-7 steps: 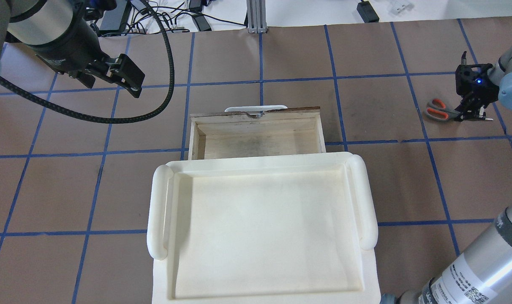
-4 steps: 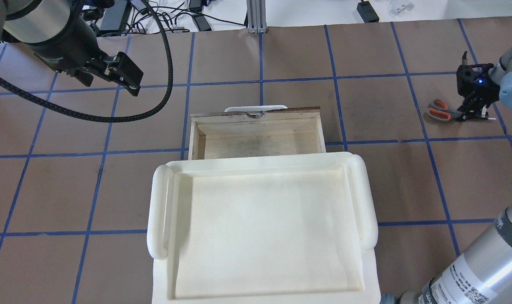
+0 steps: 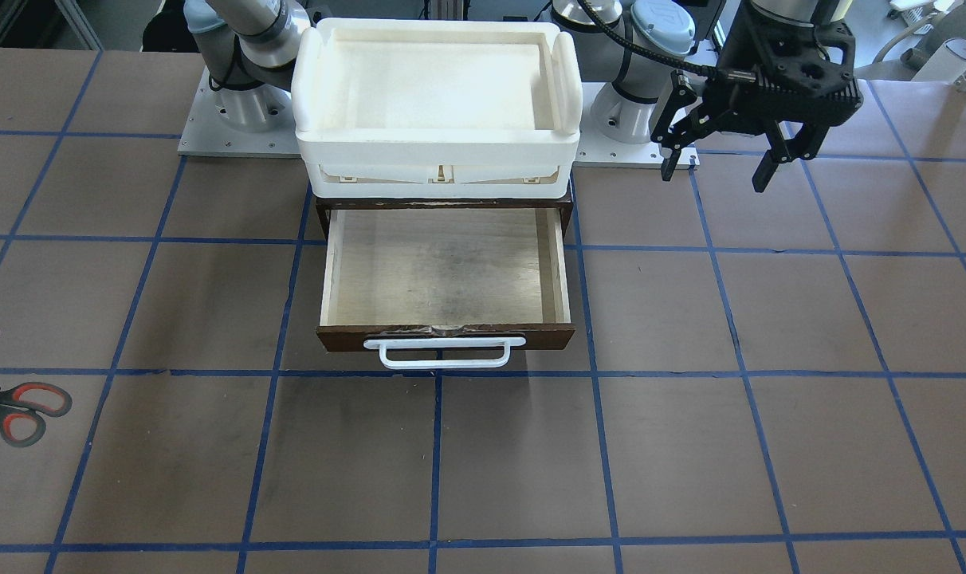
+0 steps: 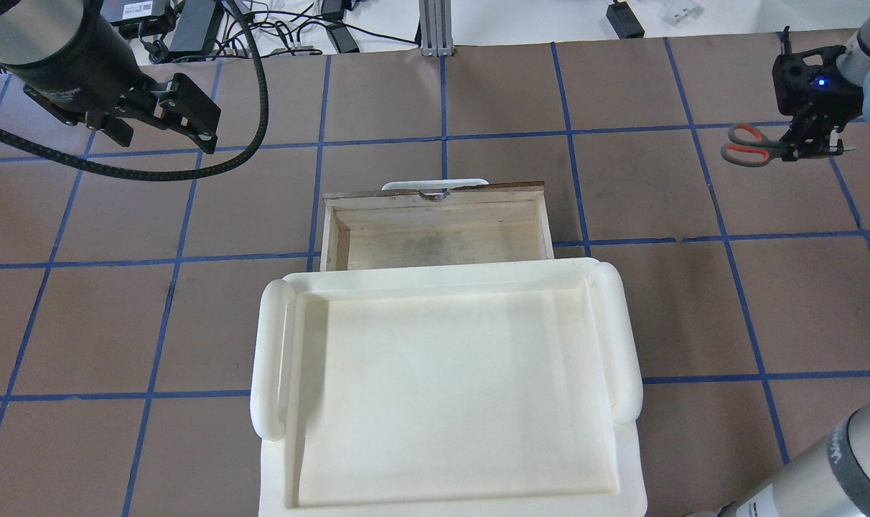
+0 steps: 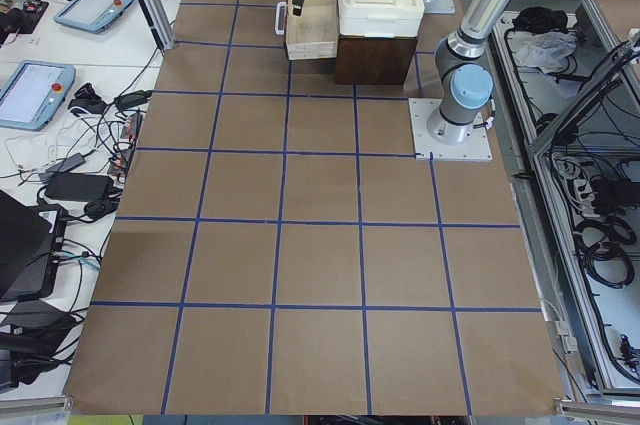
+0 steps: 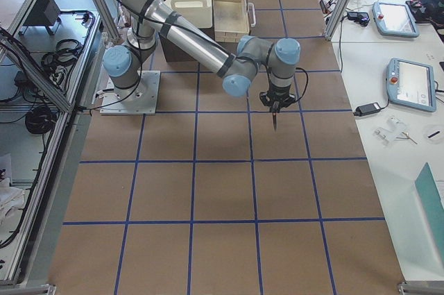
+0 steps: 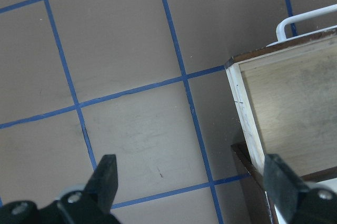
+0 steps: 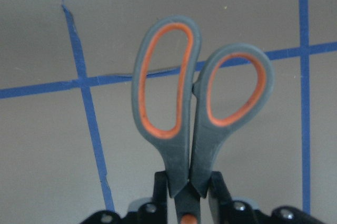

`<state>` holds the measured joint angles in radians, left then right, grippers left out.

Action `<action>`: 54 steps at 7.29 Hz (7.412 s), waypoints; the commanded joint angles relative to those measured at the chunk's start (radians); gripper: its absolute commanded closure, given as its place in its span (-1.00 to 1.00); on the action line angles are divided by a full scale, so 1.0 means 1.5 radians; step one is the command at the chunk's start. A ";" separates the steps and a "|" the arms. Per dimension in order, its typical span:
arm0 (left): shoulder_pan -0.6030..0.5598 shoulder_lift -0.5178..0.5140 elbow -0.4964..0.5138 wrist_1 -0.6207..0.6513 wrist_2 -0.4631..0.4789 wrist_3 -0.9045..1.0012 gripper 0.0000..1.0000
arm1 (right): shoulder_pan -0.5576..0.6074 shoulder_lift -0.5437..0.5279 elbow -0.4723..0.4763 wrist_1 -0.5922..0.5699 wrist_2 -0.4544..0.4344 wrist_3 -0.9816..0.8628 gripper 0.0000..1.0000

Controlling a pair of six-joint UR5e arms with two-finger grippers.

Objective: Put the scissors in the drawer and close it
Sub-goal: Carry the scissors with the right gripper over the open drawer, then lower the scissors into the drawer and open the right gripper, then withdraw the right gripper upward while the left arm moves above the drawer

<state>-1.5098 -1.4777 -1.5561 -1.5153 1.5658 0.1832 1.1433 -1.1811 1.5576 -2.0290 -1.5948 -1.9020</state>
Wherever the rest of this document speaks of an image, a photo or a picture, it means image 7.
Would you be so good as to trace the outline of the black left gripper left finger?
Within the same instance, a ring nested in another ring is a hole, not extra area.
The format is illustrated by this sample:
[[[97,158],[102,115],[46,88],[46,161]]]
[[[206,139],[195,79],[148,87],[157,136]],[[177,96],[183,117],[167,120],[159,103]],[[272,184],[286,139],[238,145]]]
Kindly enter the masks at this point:
[[[117,159],[115,154],[103,155],[92,176],[84,187],[98,208],[110,213],[117,193]]]

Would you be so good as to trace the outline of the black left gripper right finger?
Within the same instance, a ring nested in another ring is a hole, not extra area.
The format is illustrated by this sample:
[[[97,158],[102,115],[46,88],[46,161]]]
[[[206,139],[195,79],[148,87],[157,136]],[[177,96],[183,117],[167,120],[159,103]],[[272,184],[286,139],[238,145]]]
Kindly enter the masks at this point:
[[[263,185],[285,221],[292,221],[310,187],[278,154],[266,154]]]

